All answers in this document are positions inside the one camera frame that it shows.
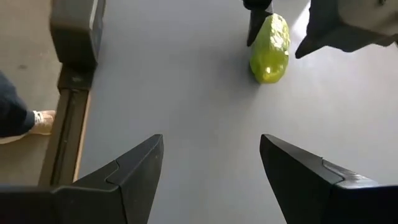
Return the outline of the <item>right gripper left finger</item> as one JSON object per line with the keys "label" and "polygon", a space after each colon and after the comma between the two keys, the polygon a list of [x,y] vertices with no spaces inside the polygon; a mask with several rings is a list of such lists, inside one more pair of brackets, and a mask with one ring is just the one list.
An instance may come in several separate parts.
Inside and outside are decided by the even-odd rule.
{"label": "right gripper left finger", "polygon": [[70,185],[0,187],[0,224],[147,224],[164,139],[155,134]]}

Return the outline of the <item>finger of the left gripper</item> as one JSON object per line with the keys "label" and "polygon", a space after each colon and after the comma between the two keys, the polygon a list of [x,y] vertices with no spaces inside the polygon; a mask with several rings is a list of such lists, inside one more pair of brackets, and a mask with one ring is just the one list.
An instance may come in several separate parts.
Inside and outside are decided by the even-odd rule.
{"label": "finger of the left gripper", "polygon": [[325,46],[354,52],[394,42],[398,42],[398,0],[311,0],[307,34],[295,57]]}
{"label": "finger of the left gripper", "polygon": [[273,14],[272,0],[243,0],[243,5],[250,10],[249,29],[246,45],[255,41],[266,17]]}

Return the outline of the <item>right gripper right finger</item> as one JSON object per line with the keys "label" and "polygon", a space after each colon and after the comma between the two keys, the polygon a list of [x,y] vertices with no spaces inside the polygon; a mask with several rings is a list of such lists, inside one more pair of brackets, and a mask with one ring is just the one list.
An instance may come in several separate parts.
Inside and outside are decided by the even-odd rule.
{"label": "right gripper right finger", "polygon": [[263,134],[259,151],[287,224],[398,224],[398,185],[381,185]]}

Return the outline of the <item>green plastic cucumber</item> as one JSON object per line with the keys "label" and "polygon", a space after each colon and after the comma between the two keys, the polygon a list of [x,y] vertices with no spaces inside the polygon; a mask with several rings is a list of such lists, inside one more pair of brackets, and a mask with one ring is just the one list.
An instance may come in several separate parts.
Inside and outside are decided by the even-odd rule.
{"label": "green plastic cucumber", "polygon": [[249,61],[257,82],[276,83],[284,76],[289,63],[289,47],[286,20],[278,14],[268,16],[254,40]]}

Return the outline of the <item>dark grey table mat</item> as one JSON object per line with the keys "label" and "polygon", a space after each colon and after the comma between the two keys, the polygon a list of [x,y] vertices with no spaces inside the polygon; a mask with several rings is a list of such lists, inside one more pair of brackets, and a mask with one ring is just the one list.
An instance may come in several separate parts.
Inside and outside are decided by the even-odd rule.
{"label": "dark grey table mat", "polygon": [[260,85],[241,0],[108,0],[79,175],[164,137],[150,224],[284,224],[259,143],[272,134],[398,184],[398,47],[289,57]]}

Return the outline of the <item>person's shoe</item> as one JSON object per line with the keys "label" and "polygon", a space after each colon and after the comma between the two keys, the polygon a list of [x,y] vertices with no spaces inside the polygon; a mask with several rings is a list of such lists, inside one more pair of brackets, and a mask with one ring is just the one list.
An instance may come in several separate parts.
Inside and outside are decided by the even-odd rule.
{"label": "person's shoe", "polygon": [[11,136],[6,138],[0,138],[0,144],[7,144],[22,139],[26,135],[38,134],[38,135],[50,135],[52,131],[53,122],[55,121],[56,111],[45,110],[45,111],[33,111],[34,114],[34,125],[28,130],[28,132]]}

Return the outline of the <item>person's leg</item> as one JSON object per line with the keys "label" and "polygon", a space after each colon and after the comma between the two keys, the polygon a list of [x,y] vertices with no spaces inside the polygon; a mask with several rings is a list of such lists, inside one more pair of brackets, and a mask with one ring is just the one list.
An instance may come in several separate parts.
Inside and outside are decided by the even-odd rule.
{"label": "person's leg", "polygon": [[0,144],[23,138],[34,124],[34,112],[27,109],[14,84],[0,71]]}

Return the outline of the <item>black aluminium table frame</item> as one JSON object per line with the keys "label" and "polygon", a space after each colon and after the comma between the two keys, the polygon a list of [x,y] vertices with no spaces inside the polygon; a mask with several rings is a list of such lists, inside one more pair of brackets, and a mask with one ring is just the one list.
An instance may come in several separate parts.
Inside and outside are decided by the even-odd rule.
{"label": "black aluminium table frame", "polygon": [[39,186],[68,185],[77,180],[94,73],[95,69],[62,66],[58,79],[60,97],[57,113]]}

